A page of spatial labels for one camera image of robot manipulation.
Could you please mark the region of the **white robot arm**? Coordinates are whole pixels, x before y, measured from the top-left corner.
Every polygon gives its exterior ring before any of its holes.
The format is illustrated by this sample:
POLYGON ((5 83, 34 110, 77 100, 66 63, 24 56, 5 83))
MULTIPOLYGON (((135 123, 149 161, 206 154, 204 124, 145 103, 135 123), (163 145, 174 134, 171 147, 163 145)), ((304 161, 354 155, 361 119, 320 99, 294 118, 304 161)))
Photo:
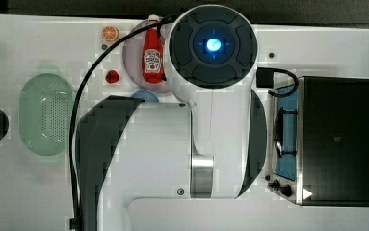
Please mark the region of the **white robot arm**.
POLYGON ((264 166, 253 26, 220 5, 194 7, 170 25, 162 66, 175 102, 109 96, 80 119, 79 231, 131 231, 137 199, 235 199, 264 166))

